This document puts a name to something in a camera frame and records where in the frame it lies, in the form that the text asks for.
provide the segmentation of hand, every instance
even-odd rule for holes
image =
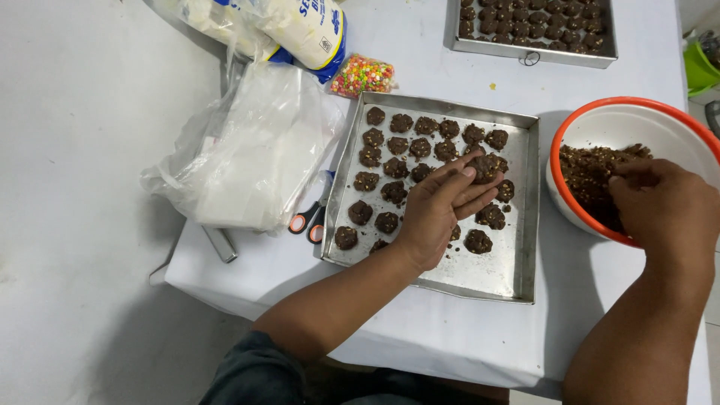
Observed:
[[[402,228],[392,244],[406,254],[418,274],[438,265],[458,221],[480,211],[498,195],[495,186],[502,182],[502,173],[490,184],[472,184],[475,169],[465,166],[476,156],[482,156],[482,151],[446,164],[410,190]]]
[[[628,234],[646,251],[686,257],[715,251],[720,193],[664,159],[619,166],[609,191]]]

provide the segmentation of white table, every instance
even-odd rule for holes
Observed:
[[[606,70],[551,63],[526,67],[515,59],[450,51],[442,39],[444,32],[445,41],[449,37],[448,3],[347,1],[349,49],[395,64],[398,93],[539,116],[543,162],[561,121],[595,99],[631,95],[685,109],[673,0],[616,2],[620,59]],[[341,271],[317,259],[319,252],[304,235],[231,235],[239,258],[226,265],[202,229],[188,222],[166,280],[219,309],[256,319],[290,293]],[[544,190],[537,260],[534,306],[411,287],[330,356],[559,398],[559,382],[577,346],[640,274],[644,255],[575,228]],[[689,403],[711,403],[704,324]]]

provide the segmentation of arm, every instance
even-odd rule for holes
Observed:
[[[580,345],[565,377],[565,403],[685,404],[715,277],[720,195],[668,161],[629,164],[618,173],[625,178],[612,178],[610,191],[647,263]]]
[[[291,294],[253,325],[301,362],[328,354],[425,271],[437,266],[458,220],[485,207],[495,185],[471,185],[471,153],[413,187],[395,241],[362,262]]]

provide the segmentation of mixing bowl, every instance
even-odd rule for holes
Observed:
[[[581,229],[629,246],[632,238],[612,231],[580,207],[560,171],[560,146],[624,149],[642,143],[656,159],[667,159],[720,189],[720,141],[690,115],[638,97],[612,97],[573,112],[555,133],[545,179],[560,212]]]

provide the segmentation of aluminum tray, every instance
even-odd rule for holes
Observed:
[[[373,168],[373,171],[380,174],[380,182],[375,191],[358,192],[352,187],[355,174],[368,171],[365,166],[360,165],[358,153],[363,148],[361,134],[371,127],[366,121],[367,111],[375,106],[385,111],[384,122],[376,128],[383,131],[386,143],[392,136],[404,136],[408,140],[419,136],[427,137],[417,135],[413,129],[405,134],[391,133],[390,120],[398,113],[408,114],[414,120],[421,116],[431,117],[438,122],[447,117],[460,124],[461,134],[465,125],[470,123],[485,128],[486,132],[493,129],[508,131],[510,135],[508,145],[498,153],[508,160],[510,166],[505,178],[512,180],[516,185],[515,197],[510,201],[513,209],[505,214],[508,225],[502,231],[493,231],[487,226],[476,224],[474,215],[461,221],[459,224],[462,229],[461,239],[452,242],[453,247],[446,252],[450,258],[444,257],[435,270],[423,274],[413,285],[464,298],[534,303],[535,249],[540,194],[539,119],[528,115],[488,110],[439,99],[364,92],[360,96],[353,126],[330,192],[322,259],[348,267],[367,257],[370,248],[378,239],[382,238],[390,242],[397,235],[398,231],[392,235],[385,235],[374,226],[374,220],[379,213],[392,211],[402,215],[404,208],[398,209],[380,197],[382,186],[397,180],[385,176],[380,166]],[[442,142],[438,133],[435,133],[434,139],[428,138],[428,140],[433,146]],[[466,147],[462,137],[457,136],[453,141],[456,142],[457,150],[462,153]],[[392,154],[387,150],[387,144],[380,148],[382,163],[389,160]],[[492,150],[487,145],[486,149],[488,153]],[[431,167],[443,165],[435,158],[434,153],[421,161]],[[408,169],[416,166],[415,158],[411,156],[408,157],[407,162]],[[410,177],[405,179],[405,189],[413,185],[415,183]],[[357,226],[348,218],[348,207],[360,199],[370,204],[374,210],[373,217],[365,226]],[[346,251],[338,249],[333,240],[336,226],[351,226],[357,229],[358,245]],[[478,255],[467,251],[462,242],[470,229],[482,229],[487,233],[493,242],[492,252]]]
[[[460,29],[460,0],[451,0],[454,6],[452,12],[448,14],[447,24],[453,27],[453,50],[461,50],[463,52],[484,53],[486,55],[505,56],[508,58],[518,58],[526,65],[534,65],[538,61],[564,63],[566,65],[586,66],[588,68],[605,69],[611,63],[618,60],[618,48],[615,39],[615,26],[613,24],[613,7],[610,0],[597,0],[597,4],[605,10],[600,17],[607,28],[607,32],[603,34],[605,41],[600,49],[600,55],[581,55],[579,53],[562,52],[559,50],[535,49],[524,46],[504,45],[498,43],[486,43],[476,40],[466,40],[458,36]],[[481,6],[479,0],[472,3],[476,13],[480,12]],[[475,31],[474,37],[480,34],[480,20],[474,20]],[[545,43],[552,42],[546,38],[542,38]]]

